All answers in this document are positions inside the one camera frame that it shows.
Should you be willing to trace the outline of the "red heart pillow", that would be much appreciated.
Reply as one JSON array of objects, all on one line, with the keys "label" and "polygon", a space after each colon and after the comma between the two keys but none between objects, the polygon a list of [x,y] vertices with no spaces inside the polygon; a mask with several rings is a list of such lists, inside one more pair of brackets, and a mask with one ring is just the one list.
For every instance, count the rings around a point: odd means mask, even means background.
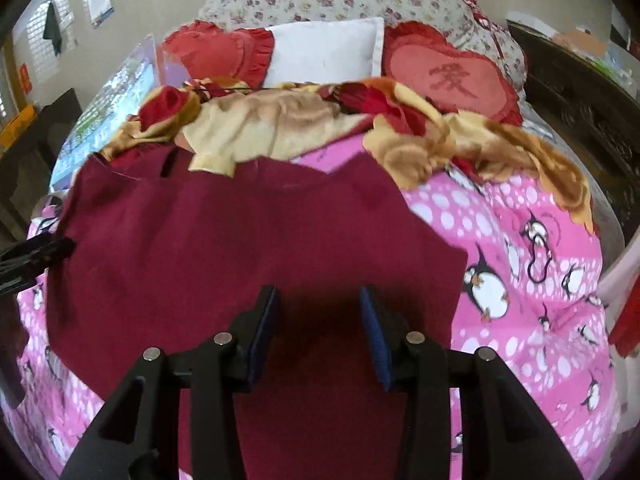
[{"label": "red heart pillow", "polygon": [[382,71],[442,113],[467,110],[502,124],[523,122],[518,95],[490,58],[455,48],[420,22],[386,27]]}]

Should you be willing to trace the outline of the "clear printed plastic bag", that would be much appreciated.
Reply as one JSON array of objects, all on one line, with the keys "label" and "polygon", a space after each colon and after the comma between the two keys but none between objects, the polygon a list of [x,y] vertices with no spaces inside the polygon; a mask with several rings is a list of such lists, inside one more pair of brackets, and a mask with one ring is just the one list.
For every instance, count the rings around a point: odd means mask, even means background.
[{"label": "clear printed plastic bag", "polygon": [[118,127],[137,113],[144,98],[162,84],[179,87],[190,79],[175,55],[146,36],[104,82],[62,144],[50,177],[51,191],[70,186],[88,155],[99,151]]}]

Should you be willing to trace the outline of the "dark wooden side table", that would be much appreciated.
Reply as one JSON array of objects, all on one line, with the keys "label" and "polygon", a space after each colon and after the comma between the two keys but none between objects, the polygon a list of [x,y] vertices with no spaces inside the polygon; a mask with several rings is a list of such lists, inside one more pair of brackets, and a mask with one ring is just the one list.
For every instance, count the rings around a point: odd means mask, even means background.
[{"label": "dark wooden side table", "polygon": [[62,144],[81,112],[76,91],[69,88],[1,155],[1,244],[26,236],[32,208],[47,194]]}]

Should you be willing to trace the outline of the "red garment on chair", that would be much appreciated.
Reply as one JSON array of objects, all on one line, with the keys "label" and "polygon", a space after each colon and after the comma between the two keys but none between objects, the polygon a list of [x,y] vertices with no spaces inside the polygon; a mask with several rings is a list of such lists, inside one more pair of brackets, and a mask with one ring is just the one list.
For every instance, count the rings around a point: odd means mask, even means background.
[{"label": "red garment on chair", "polygon": [[640,340],[640,289],[639,282],[634,283],[620,316],[608,335],[608,342],[617,353],[626,358],[634,353]]}]

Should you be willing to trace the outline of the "white pillow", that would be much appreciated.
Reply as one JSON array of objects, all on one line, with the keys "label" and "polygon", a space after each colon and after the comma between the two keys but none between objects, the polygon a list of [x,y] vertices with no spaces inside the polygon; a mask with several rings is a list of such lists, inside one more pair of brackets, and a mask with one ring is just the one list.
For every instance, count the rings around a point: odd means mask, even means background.
[{"label": "white pillow", "polygon": [[298,22],[270,27],[274,49],[266,88],[285,82],[339,84],[382,73],[382,18]]}]

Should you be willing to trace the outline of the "red ruffled pillow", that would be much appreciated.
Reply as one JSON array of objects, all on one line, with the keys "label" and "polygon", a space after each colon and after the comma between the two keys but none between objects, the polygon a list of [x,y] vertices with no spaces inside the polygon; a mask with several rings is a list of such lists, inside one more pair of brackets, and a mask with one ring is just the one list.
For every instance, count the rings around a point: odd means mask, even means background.
[{"label": "red ruffled pillow", "polygon": [[163,41],[163,49],[179,60],[194,79],[234,79],[260,88],[270,66],[276,40],[264,28],[226,32],[211,22],[183,25]]}]

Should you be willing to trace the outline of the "yellow box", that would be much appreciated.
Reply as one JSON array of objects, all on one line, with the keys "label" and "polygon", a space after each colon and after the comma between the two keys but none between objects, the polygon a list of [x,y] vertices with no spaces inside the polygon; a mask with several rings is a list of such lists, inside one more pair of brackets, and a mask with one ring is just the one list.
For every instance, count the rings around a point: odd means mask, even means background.
[{"label": "yellow box", "polygon": [[28,104],[23,108],[0,133],[0,146],[2,151],[10,148],[35,121],[36,117],[37,110],[32,104]]}]

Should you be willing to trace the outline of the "white plastic chair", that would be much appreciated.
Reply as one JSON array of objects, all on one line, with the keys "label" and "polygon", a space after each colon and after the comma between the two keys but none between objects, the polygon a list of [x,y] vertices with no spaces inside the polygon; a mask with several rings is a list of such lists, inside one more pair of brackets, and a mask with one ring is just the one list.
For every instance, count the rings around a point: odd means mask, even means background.
[{"label": "white plastic chair", "polygon": [[639,275],[639,233],[617,260],[602,275],[598,296],[605,310],[606,324],[612,327],[627,302],[634,281]]}]

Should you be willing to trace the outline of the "dark carved wooden cabinet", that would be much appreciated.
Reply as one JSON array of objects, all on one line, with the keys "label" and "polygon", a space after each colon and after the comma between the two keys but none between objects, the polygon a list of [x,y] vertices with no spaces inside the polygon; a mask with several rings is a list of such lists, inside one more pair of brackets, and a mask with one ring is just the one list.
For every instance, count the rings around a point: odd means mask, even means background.
[{"label": "dark carved wooden cabinet", "polygon": [[639,227],[639,102],[593,62],[524,25],[508,29],[526,54],[528,102],[596,179],[630,242]]}]

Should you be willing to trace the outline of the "dark hanging cloth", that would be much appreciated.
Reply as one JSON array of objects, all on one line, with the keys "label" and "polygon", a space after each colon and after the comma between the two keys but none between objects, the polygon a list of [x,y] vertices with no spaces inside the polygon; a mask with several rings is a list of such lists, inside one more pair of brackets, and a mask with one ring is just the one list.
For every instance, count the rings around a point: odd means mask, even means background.
[{"label": "dark hanging cloth", "polygon": [[47,7],[47,15],[46,20],[44,21],[42,38],[50,41],[55,56],[59,56],[62,53],[63,39],[60,24],[58,24],[56,6],[53,0],[49,2]]}]

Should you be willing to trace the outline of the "red wall sticker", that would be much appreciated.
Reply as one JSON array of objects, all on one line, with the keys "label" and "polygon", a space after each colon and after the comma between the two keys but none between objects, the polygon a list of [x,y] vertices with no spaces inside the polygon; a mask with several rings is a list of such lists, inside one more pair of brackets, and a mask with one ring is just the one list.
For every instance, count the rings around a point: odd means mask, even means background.
[{"label": "red wall sticker", "polygon": [[32,92],[32,82],[30,81],[27,65],[22,63],[18,68],[18,76],[20,77],[21,87],[25,94]]}]

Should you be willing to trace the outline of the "golden red floral blanket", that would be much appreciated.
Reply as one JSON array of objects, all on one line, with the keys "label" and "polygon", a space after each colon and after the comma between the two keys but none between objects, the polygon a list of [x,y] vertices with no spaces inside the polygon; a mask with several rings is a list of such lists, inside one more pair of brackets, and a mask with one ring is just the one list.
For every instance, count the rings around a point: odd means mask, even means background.
[{"label": "golden red floral blanket", "polygon": [[232,176],[240,162],[257,157],[288,162],[356,134],[403,191],[458,160],[480,182],[504,182],[524,172],[574,223],[594,231],[586,177],[548,142],[469,110],[442,113],[385,77],[259,90],[210,79],[161,86],[100,153],[112,162],[139,145],[184,136],[196,156],[193,170]]}]

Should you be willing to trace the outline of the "pink penguin quilt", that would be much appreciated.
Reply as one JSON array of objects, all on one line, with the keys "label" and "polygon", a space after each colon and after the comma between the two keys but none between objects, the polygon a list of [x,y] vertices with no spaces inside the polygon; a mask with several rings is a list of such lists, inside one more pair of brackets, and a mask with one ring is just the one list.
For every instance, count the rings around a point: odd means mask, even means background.
[{"label": "pink penguin quilt", "polygon": [[[367,154],[352,139],[293,165],[329,174],[358,155]],[[68,194],[46,196],[36,206],[32,234],[58,229]],[[468,257],[447,346],[496,350],[590,476],[616,425],[614,370],[596,295],[602,269],[597,237],[528,177],[480,187],[449,168],[401,194],[412,212]],[[95,394],[50,347],[47,277],[17,298],[27,332],[18,361],[25,396],[4,418],[29,461],[54,479],[107,397]]]}]

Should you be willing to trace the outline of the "maroon red sweater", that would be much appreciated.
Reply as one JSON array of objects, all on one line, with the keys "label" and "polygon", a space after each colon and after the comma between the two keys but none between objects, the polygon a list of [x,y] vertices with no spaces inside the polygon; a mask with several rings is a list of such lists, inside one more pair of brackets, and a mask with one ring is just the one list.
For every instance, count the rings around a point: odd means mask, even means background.
[{"label": "maroon red sweater", "polygon": [[47,277],[49,344],[101,398],[149,347],[191,349],[265,285],[281,307],[254,391],[235,403],[252,479],[389,479],[405,399],[384,390],[359,292],[449,344],[468,257],[412,212],[368,155],[325,174],[258,158],[233,177],[161,146],[82,166]]}]

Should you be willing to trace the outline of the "floral grey folded duvet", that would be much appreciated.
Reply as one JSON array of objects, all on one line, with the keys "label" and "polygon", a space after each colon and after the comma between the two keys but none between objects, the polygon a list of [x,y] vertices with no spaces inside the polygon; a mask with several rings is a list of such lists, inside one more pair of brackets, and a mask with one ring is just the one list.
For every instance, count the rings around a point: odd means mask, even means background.
[{"label": "floral grey folded duvet", "polygon": [[478,0],[206,0],[198,11],[200,20],[223,29],[375,16],[390,26],[410,21],[432,26],[454,47],[489,58],[516,95],[525,98],[525,53],[505,27],[488,18]]}]

